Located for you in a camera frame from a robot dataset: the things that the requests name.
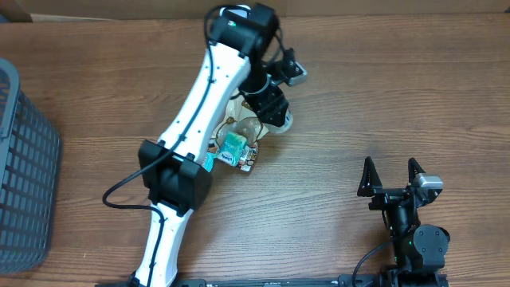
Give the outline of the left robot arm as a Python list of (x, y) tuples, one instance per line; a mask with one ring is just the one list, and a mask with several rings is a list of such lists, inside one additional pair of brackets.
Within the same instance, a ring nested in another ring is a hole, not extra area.
[(236, 89), (262, 123), (276, 132), (292, 124), (283, 92), (262, 58), (280, 27), (273, 8), (257, 3), (216, 6), (204, 20), (206, 53), (178, 115), (158, 141), (139, 149), (143, 184), (149, 190), (151, 225), (142, 263), (130, 286), (170, 286), (190, 216), (204, 202), (212, 176), (202, 166), (210, 137)]

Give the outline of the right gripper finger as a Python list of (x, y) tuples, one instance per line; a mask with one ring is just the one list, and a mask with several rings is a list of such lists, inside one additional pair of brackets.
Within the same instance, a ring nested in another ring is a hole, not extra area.
[(382, 182), (376, 171), (375, 164), (370, 156), (365, 158), (363, 174), (357, 191), (359, 197), (372, 197), (376, 190), (383, 188)]
[(408, 183), (415, 184), (419, 178), (425, 173), (418, 161), (412, 157), (408, 160)]

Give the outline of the beige snack bag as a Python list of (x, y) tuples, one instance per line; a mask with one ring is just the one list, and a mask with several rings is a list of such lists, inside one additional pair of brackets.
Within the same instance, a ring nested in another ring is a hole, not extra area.
[(228, 132), (235, 132), (248, 140), (235, 167), (244, 172), (251, 172), (258, 156), (259, 140), (269, 131), (241, 96), (228, 102), (223, 121), (214, 129), (210, 137), (207, 152), (217, 154), (215, 161), (222, 162), (218, 159), (218, 152)]

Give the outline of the white bottle green cap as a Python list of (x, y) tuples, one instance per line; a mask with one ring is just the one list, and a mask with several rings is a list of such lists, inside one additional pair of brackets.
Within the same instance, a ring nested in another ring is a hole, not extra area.
[(284, 116), (283, 124), (280, 127), (277, 127), (277, 126), (272, 125), (272, 124), (264, 124), (264, 126), (271, 133), (281, 134), (281, 133), (284, 133), (284, 132), (288, 131), (291, 128), (292, 123), (293, 123), (293, 114), (292, 114), (290, 109), (287, 109), (286, 113), (285, 113), (285, 116)]

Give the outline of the teal wet wipes pack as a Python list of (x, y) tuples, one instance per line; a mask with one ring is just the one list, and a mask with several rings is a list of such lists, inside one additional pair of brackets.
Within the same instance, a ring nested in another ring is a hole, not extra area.
[(208, 172), (211, 172), (214, 168), (214, 161), (217, 158), (216, 153), (207, 152), (206, 158), (204, 159), (202, 163), (202, 167), (206, 169)]

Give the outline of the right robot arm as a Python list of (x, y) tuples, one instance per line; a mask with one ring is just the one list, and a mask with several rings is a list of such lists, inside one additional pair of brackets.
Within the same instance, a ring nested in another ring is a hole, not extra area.
[(434, 202), (443, 190), (438, 175), (425, 172), (414, 158), (408, 160), (408, 183), (402, 188), (385, 188), (371, 157), (363, 164), (357, 195), (371, 199), (370, 210), (379, 210), (385, 228), (390, 233), (384, 242), (365, 254), (351, 275), (351, 285), (357, 285), (362, 264), (380, 250), (393, 247), (395, 264), (373, 275), (371, 286), (447, 286), (445, 255), (450, 242), (449, 232), (434, 225), (423, 225), (418, 208)]

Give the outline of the green blue tissue pack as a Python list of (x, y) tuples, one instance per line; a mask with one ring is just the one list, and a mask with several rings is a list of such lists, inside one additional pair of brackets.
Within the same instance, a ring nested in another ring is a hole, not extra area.
[(226, 134), (223, 145), (218, 152), (218, 159), (232, 167), (237, 166), (248, 140), (235, 132)]

